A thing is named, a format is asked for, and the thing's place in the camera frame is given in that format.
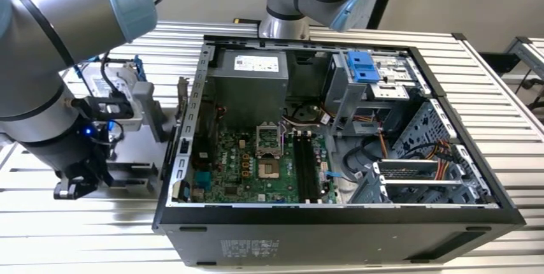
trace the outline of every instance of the green circuit board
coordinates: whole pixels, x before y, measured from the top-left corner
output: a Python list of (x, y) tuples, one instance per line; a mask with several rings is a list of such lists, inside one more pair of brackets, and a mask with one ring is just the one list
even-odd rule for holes
[[(273, 131), (261, 133), (260, 141), (265, 143), (267, 146), (276, 146), (277, 136)], [(328, 161), (325, 143), (321, 136), (313, 138), (312, 146), (316, 157), (316, 178), (319, 179), (320, 163)], [(295, 153), (291, 135), (285, 138), (284, 151), (280, 159), (275, 159), (273, 157), (257, 158), (255, 149), (255, 130), (223, 131), (219, 134), (211, 188), (197, 198), (193, 197), (197, 202), (299, 203)], [(265, 165), (269, 162), (277, 163), (276, 169), (273, 169), (271, 165)], [(329, 185), (331, 191), (329, 194), (323, 195), (323, 202), (336, 203), (332, 183), (329, 183)]]

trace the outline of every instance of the metal work table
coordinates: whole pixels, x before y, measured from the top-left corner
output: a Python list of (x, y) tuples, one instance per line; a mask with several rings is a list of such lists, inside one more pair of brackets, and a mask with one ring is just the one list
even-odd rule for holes
[[(112, 57), (140, 54), (147, 78), (163, 106), (176, 105), (177, 77), (192, 77), (204, 34), (255, 36), (255, 25), (161, 22)], [(1, 273), (183, 270), (191, 273), (543, 273), (544, 272), (544, 128), (467, 41), (451, 34), (353, 30), (339, 34), (313, 27), (313, 41), (415, 46), (436, 75), (463, 123), (527, 220), (465, 256), (437, 266), (364, 268), (185, 268), (167, 237), (151, 231), (156, 201), (96, 194), (55, 201), (57, 179), (19, 145), (0, 152)], [(64, 77), (77, 96), (85, 88), (76, 75)]]
[(517, 55), (536, 75), (544, 78), (544, 38), (515, 38), (505, 53)]

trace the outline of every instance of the power supply label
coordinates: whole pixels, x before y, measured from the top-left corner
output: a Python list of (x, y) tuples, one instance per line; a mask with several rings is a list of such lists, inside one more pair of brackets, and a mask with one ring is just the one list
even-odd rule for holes
[(235, 70), (280, 72), (276, 56), (239, 55), (235, 58)]
[(280, 247), (280, 240), (221, 240), (223, 256), (239, 257), (275, 257)]

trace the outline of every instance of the ram slot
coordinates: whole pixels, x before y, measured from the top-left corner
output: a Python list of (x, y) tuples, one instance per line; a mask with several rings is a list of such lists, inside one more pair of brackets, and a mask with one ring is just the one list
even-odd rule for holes
[(312, 138), (293, 137), (296, 183), (299, 185), (299, 201), (316, 203), (319, 199), (319, 183), (316, 159), (313, 157)]

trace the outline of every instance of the motherboard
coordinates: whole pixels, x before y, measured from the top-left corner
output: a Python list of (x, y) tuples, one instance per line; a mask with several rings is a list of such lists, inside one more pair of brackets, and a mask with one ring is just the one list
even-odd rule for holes
[(320, 203), (336, 203), (320, 135), (281, 133), (273, 124), (257, 130), (223, 130), (213, 158), (211, 171), (196, 172), (193, 202), (283, 204), (316, 198)]

